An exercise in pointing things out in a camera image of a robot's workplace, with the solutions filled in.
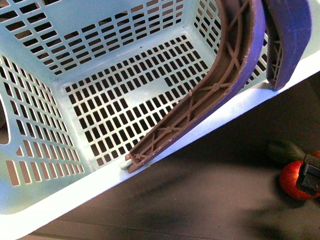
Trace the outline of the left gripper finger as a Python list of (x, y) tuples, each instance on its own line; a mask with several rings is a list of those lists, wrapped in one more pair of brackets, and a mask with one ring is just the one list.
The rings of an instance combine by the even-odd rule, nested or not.
[(292, 77), (312, 33), (308, 0), (264, 0), (267, 40), (266, 79), (282, 89)]
[(133, 173), (155, 159), (245, 85), (260, 57), (266, 20), (260, 0), (219, 0), (221, 37), (205, 77), (126, 156)]

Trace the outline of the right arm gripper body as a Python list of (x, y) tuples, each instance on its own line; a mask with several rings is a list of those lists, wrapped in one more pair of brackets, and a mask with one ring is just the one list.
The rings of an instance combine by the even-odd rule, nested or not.
[(311, 154), (307, 154), (298, 171), (296, 187), (311, 195), (320, 193), (320, 159)]

